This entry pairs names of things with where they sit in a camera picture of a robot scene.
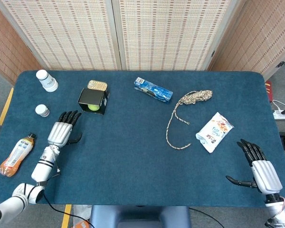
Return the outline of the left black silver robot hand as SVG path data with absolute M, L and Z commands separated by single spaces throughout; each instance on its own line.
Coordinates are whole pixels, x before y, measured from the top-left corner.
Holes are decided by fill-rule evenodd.
M 81 115 L 82 113 L 79 113 L 77 110 L 63 112 L 51 129 L 47 138 L 48 144 L 62 148 L 65 145 L 78 143 L 82 138 L 82 132 L 74 139 L 69 139 L 69 137 Z

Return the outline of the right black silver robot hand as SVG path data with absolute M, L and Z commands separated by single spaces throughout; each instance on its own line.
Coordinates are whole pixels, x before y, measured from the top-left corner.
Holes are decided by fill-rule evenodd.
M 254 179 L 252 181 L 244 181 L 226 176 L 227 180 L 234 185 L 257 188 L 263 195 L 278 194 L 283 188 L 282 183 L 273 164 L 266 158 L 262 149 L 258 145 L 244 139 L 241 139 L 237 144 L 247 159 Z

